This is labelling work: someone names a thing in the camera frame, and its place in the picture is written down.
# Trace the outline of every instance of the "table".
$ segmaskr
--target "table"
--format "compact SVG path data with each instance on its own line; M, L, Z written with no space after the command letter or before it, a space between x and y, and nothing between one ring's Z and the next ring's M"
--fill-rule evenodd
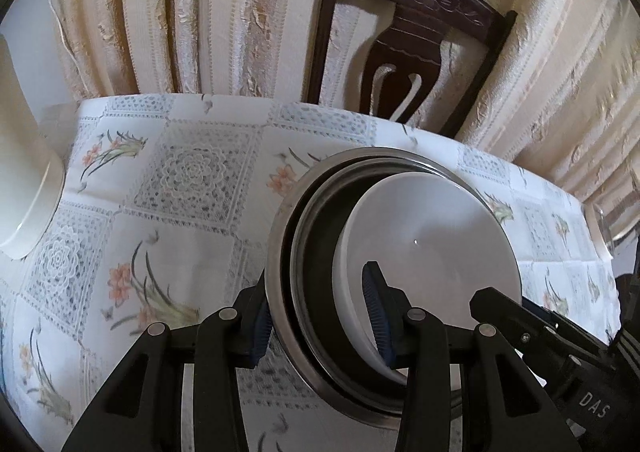
M255 283L282 198L317 161L356 146L406 149L450 168L500 221L524 296L605 342L620 326L610 263L596 255L580 202L433 133L316 105L195 94L91 99L77 113L60 106L41 130L68 172L36 249L19 261L0 256L0 387L47 452L62 448L149 323L197 323ZM309 390L276 339L238 376L252 451L393 450L394 432L351 421Z

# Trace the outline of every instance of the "stainless steel pot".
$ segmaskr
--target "stainless steel pot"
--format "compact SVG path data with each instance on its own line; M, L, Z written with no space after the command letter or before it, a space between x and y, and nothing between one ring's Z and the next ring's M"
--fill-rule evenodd
M311 168L285 197L271 228L265 272L276 334L303 380L350 418L384 428L399 427L406 387L374 371L349 343L335 311L331 270L356 202L376 182L407 171L447 178L488 208L473 188L426 158L390 148L348 150ZM452 408L460 403L456 392Z

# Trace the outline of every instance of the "white bowl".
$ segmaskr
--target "white bowl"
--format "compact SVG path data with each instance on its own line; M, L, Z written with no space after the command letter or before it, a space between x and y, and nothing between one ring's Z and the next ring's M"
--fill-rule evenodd
M372 186L357 202L338 239L332 280L335 307L351 345L384 376L405 384L378 353L362 293L362 267L380 265L389 286L412 306L446 324L473 329L474 293L493 286L522 301L520 273L511 245L487 206L442 177L397 174ZM451 388L460 370L451 366Z

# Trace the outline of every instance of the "wooden chair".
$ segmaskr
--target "wooden chair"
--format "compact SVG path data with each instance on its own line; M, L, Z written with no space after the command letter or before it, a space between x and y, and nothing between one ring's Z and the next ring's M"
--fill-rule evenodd
M483 0L390 0L396 3L392 24L373 43L362 75L360 112L369 114L376 70L385 64L395 66L382 82L378 97L378 117L389 119L412 88L409 76L418 74L420 87L399 117L401 123L416 111L440 74L440 43L450 28L476 38L488 47L471 85L453 110L440 134L453 137L478 97L484 80L502 50L516 12L502 16ZM318 103L336 0L321 0L316 44L306 101Z

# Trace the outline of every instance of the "curtain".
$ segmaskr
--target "curtain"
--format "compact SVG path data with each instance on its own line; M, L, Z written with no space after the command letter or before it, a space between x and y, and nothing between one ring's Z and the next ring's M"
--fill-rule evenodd
M486 1L518 19L458 140L611 214L637 189L638 15L629 0ZM78 99L210 92L300 101L317 8L318 0L54 0L60 57ZM339 0L322 106L357 107L368 48L392 12L380 0ZM412 125L437 132L483 54L452 32ZM631 208L640 218L640 206Z

